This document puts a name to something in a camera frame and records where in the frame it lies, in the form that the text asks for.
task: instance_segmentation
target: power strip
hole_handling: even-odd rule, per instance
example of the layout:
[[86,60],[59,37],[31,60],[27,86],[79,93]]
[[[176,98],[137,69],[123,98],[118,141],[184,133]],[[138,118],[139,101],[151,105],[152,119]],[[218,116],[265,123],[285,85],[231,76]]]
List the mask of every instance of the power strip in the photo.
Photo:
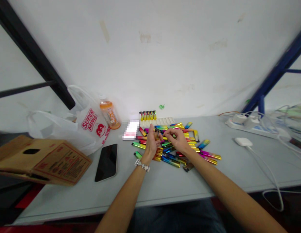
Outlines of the power strip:
[[291,136],[284,129],[281,129],[281,128],[278,128],[278,127],[277,128],[268,127],[268,129],[271,132],[273,132],[274,134],[269,132],[268,130],[264,129],[260,125],[257,125],[252,129],[244,129],[244,125],[234,123],[232,121],[232,117],[229,118],[228,121],[225,122],[225,124],[228,125],[230,128],[234,128],[234,129],[246,131],[246,132],[249,132],[249,133],[262,135],[262,136],[269,137],[269,138],[278,139],[278,137],[281,137],[283,140],[287,140],[287,141],[291,140]]

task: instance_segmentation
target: silver watch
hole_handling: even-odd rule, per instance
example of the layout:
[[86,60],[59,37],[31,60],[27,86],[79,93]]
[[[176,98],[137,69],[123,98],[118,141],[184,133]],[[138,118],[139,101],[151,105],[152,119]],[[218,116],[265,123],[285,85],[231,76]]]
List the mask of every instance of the silver watch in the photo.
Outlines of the silver watch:
[[143,164],[139,159],[135,162],[135,166],[142,166],[142,168],[146,171],[149,172],[150,167],[147,166],[146,164]]

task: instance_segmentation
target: pants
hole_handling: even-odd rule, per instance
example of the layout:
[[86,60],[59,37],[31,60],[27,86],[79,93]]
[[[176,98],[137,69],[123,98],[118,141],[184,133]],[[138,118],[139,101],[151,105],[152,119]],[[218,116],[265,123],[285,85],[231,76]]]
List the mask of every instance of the pants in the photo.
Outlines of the pants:
[[226,232],[210,199],[135,209],[128,232]]

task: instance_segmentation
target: cardboard box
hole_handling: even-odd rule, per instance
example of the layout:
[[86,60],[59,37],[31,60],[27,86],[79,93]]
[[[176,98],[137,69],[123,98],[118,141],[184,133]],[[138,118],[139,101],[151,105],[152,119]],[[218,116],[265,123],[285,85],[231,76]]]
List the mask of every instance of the cardboard box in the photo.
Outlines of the cardboard box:
[[42,184],[75,185],[92,163],[66,140],[21,135],[0,147],[0,174]]

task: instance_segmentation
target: plastic bottle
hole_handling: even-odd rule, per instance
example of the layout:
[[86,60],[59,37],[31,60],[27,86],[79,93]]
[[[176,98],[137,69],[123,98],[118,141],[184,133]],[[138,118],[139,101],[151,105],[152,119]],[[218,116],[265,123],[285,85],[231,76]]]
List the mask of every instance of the plastic bottle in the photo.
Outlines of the plastic bottle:
[[108,101],[105,95],[100,95],[101,103],[99,104],[103,116],[111,129],[118,129],[121,126],[119,118],[115,114],[112,102]]

